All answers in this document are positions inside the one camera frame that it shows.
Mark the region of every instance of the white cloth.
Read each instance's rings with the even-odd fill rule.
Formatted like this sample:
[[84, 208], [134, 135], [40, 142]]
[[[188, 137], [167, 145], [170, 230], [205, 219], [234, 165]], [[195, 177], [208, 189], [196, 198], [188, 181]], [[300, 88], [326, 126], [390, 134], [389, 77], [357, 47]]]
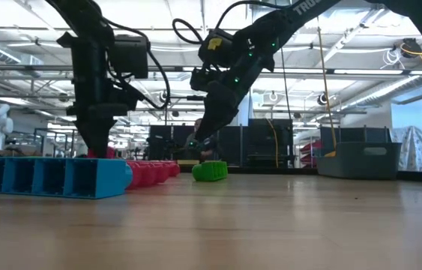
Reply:
[[422, 172], [422, 129], [402, 127], [391, 130], [393, 143], [402, 143], [399, 170]]

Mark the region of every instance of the blue compartment bin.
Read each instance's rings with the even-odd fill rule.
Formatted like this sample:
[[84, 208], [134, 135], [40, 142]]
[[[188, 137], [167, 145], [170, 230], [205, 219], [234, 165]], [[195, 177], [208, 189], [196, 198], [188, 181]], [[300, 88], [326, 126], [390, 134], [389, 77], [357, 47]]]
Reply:
[[124, 160], [0, 157], [0, 193], [100, 199], [132, 180]]

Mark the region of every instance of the person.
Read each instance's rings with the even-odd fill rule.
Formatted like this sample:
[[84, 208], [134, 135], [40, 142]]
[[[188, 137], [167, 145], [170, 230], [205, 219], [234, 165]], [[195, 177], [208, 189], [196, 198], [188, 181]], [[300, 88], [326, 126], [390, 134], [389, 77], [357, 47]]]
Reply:
[[210, 136], [205, 139], [203, 142], [197, 142], [195, 138], [196, 132], [201, 125], [202, 118], [197, 119], [194, 122], [194, 132], [192, 132], [186, 139], [186, 145], [184, 146], [186, 150], [186, 158], [192, 160], [199, 160], [201, 162], [208, 159], [212, 159], [214, 151], [217, 150], [217, 140], [214, 136]]

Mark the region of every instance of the wooden table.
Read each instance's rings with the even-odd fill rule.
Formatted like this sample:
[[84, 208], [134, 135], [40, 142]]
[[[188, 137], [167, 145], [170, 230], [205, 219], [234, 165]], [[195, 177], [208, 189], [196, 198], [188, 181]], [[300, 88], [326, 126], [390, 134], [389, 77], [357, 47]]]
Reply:
[[422, 184], [183, 174], [96, 201], [0, 195], [0, 269], [422, 270]]

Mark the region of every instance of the gray storage bin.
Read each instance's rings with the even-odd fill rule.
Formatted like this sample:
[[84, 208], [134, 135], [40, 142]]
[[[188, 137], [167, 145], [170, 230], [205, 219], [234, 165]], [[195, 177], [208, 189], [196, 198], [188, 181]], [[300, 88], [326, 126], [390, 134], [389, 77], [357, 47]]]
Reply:
[[398, 142], [337, 143], [335, 157], [318, 157], [319, 175], [345, 179], [395, 179], [399, 166]]

